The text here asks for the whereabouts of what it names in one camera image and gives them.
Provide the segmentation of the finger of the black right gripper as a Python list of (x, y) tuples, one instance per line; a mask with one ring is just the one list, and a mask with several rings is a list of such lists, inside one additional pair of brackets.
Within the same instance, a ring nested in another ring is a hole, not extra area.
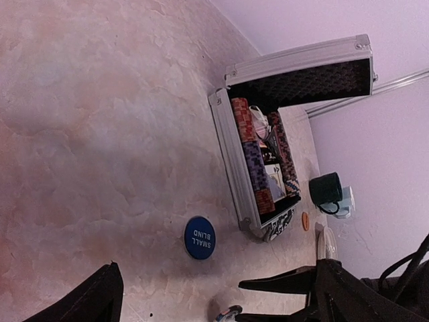
[(245, 290), (280, 294), (308, 294), (316, 281), (316, 267), (302, 266), (269, 278), (243, 280), (238, 287)]
[(311, 315), (302, 309), (291, 315), (268, 315), (257, 313), (241, 313), (235, 316), (235, 320), (239, 322), (305, 322), (319, 321), (318, 315)]

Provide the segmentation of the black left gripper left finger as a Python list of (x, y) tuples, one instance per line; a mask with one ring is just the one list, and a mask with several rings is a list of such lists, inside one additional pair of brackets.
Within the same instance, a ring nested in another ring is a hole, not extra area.
[(65, 297), (28, 321), (119, 321), (124, 284), (116, 262), (101, 266)]

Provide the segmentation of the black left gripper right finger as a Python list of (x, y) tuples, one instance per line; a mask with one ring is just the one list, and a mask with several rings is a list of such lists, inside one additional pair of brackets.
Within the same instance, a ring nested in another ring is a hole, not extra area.
[(321, 321), (427, 321), (378, 294), (335, 260), (317, 261), (315, 291)]

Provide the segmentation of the blue playing card deck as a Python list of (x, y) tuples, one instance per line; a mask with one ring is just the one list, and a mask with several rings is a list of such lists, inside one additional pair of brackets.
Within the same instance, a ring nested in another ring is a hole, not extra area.
[(276, 203), (286, 197), (286, 188), (283, 182), (282, 172), (279, 164), (266, 164), (265, 172), (269, 183), (269, 189)]

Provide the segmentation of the blue round button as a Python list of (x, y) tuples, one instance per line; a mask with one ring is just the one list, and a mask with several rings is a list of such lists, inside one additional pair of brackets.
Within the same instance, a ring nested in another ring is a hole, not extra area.
[(216, 246), (216, 234), (212, 223), (205, 217), (191, 218), (184, 230), (184, 245), (195, 260), (210, 258)]

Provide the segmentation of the aluminium poker chip case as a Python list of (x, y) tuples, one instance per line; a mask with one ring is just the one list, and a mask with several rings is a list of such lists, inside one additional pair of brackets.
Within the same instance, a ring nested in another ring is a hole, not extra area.
[(270, 242), (301, 199), (280, 109), (365, 97), (376, 79), (367, 34), (227, 67), (224, 86), (208, 100), (242, 231)]

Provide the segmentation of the black triangular button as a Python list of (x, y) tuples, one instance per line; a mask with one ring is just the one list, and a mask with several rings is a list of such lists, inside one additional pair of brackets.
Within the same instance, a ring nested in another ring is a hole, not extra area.
[(270, 139), (268, 141), (260, 141), (259, 147), (265, 165), (279, 164), (281, 161), (280, 147), (278, 141)]

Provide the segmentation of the red playing card deck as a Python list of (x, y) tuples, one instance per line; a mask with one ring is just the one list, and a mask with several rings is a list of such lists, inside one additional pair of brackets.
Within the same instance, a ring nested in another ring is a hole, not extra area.
[(271, 125), (267, 117), (262, 113), (261, 109), (256, 105), (249, 107), (251, 112), (252, 124), (257, 136), (265, 140), (271, 132)]

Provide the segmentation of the red poker chip stack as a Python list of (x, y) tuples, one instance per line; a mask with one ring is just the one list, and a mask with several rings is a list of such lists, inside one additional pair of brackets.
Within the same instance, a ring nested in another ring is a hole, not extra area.
[(275, 211), (275, 203), (270, 189), (255, 191), (255, 201), (260, 215), (266, 215)]

